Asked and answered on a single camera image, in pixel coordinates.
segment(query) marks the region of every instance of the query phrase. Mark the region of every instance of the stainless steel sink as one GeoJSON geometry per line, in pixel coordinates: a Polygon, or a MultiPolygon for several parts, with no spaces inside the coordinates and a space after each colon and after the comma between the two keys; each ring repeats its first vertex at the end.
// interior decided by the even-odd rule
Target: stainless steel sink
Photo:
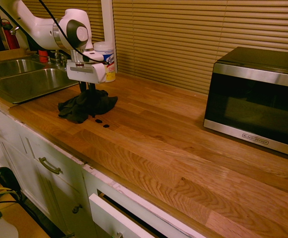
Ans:
{"type": "Polygon", "coordinates": [[[0,62],[0,78],[16,75],[19,73],[35,71],[44,67],[44,64],[29,59],[17,59],[0,62]]]}
{"type": "Polygon", "coordinates": [[[17,76],[0,78],[0,90],[6,95],[2,98],[12,103],[20,103],[75,84],[67,73],[56,68],[47,68],[17,76]]]}
{"type": "Polygon", "coordinates": [[[0,97],[22,103],[77,84],[64,68],[40,63],[38,56],[0,62],[0,97]]]}

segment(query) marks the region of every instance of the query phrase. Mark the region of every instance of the wooden countertop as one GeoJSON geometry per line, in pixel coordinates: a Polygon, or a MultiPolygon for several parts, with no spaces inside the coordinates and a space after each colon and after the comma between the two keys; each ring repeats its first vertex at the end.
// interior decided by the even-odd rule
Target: wooden countertop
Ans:
{"type": "Polygon", "coordinates": [[[57,109],[78,86],[9,112],[206,237],[288,238],[288,156],[204,128],[205,95],[126,74],[97,89],[119,100],[82,124],[57,109]]]}

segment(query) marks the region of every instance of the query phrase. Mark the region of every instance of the beige blinds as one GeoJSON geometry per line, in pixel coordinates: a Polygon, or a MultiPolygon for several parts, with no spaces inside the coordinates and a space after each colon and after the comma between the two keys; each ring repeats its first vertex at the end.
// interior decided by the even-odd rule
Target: beige blinds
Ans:
{"type": "Polygon", "coordinates": [[[237,46],[288,51],[288,0],[113,0],[118,69],[207,93],[237,46]]]}
{"type": "MultiPolygon", "coordinates": [[[[23,2],[35,16],[50,18],[38,0],[23,0],[23,2]]],[[[101,0],[44,0],[43,2],[55,18],[64,16],[68,8],[86,11],[91,24],[92,42],[104,41],[101,0]]]]}

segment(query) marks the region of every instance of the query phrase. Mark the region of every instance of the black microwave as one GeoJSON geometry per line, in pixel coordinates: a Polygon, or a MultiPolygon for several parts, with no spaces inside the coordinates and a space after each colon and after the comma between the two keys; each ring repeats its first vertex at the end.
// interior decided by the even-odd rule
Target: black microwave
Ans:
{"type": "Polygon", "coordinates": [[[238,47],[219,59],[204,127],[288,154],[288,52],[238,47]]]}

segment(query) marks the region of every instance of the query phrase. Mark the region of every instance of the black towel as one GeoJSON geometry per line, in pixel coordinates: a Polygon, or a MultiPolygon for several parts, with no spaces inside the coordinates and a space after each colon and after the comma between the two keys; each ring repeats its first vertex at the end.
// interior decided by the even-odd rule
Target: black towel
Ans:
{"type": "Polygon", "coordinates": [[[114,108],[118,97],[108,97],[104,90],[90,90],[81,92],[78,96],[71,98],[64,103],[58,104],[61,118],[66,118],[77,123],[83,123],[88,115],[102,115],[114,108]]]}

